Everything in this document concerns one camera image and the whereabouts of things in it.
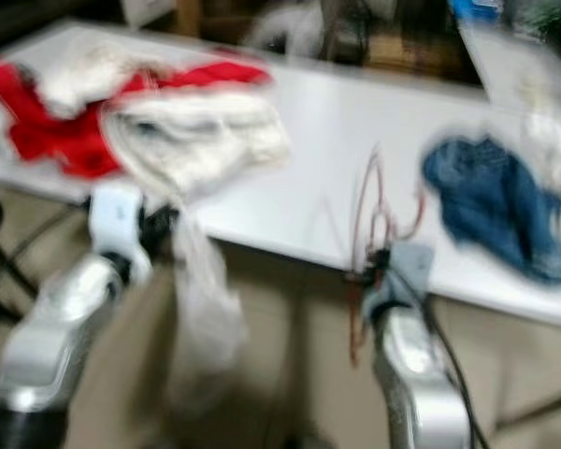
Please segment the red clothes hanger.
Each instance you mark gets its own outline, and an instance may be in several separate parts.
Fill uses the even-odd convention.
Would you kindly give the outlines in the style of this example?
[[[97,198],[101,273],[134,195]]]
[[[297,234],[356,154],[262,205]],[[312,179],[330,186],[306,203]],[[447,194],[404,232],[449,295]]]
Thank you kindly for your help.
[[[344,274],[344,281],[352,286],[349,294],[349,346],[348,354],[354,369],[359,367],[359,351],[365,345],[367,326],[363,321],[361,305],[367,282],[352,282],[352,273],[365,264],[370,251],[388,247],[396,240],[411,239],[417,235],[424,222],[427,192],[422,185],[417,185],[416,215],[410,225],[400,227],[397,215],[389,206],[384,187],[384,171],[381,159],[381,146],[375,144],[367,158],[365,174],[359,183],[357,196],[352,204],[352,238],[350,239],[349,265]]]

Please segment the white printed T-shirt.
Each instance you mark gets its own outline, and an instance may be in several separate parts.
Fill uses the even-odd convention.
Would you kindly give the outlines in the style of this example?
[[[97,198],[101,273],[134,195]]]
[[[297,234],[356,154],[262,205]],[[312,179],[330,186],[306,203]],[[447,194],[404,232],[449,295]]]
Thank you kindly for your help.
[[[226,283],[220,249],[188,218],[172,235],[175,334],[166,390],[182,413],[199,413],[218,401],[237,368],[248,327],[237,292]]]

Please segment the cream white garment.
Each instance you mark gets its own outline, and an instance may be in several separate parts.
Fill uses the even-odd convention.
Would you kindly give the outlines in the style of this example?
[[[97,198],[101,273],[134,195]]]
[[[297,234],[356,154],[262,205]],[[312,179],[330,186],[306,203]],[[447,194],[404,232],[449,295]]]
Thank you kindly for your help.
[[[164,73],[168,65],[158,57],[113,42],[92,42],[76,47],[71,56],[41,78],[36,89],[47,114],[70,120],[88,104],[115,95],[142,71]]]
[[[175,201],[206,196],[292,153],[277,109],[242,90],[132,94],[101,108],[98,128],[127,176]]]

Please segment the blue denim garment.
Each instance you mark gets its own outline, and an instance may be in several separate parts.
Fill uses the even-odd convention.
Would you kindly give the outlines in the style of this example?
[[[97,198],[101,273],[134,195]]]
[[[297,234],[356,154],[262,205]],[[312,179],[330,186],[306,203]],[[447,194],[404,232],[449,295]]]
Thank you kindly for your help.
[[[561,285],[561,196],[491,136],[443,138],[423,158],[441,221],[457,244],[478,245],[544,285]]]

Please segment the large red garment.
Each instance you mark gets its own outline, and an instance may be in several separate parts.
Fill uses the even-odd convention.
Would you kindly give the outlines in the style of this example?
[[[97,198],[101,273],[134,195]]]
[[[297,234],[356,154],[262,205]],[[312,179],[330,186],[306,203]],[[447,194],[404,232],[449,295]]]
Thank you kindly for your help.
[[[47,99],[41,94],[47,82],[37,81],[24,65],[0,61],[0,106],[10,116],[8,140],[23,161],[49,158],[68,176],[96,180],[120,171],[120,163],[98,128],[101,107],[110,99],[153,87],[264,85],[269,81],[272,77],[258,65],[229,60],[191,67],[132,68],[130,73],[114,77],[112,94],[99,94],[95,101],[84,101],[79,115],[55,117],[50,115]]]

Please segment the white plastic bag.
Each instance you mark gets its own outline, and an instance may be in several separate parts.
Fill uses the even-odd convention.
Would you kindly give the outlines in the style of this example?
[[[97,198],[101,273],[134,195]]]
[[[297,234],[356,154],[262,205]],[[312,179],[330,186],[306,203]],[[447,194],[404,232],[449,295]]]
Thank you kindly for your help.
[[[323,6],[318,3],[286,4],[255,19],[242,39],[242,46],[272,51],[277,43],[289,57],[322,56],[326,34]]]

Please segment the blue bag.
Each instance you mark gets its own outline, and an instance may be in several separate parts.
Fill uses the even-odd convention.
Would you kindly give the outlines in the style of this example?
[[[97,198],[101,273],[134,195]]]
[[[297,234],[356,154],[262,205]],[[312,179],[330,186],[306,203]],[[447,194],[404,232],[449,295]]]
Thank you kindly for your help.
[[[497,22],[502,0],[449,0],[452,12],[461,21]]]

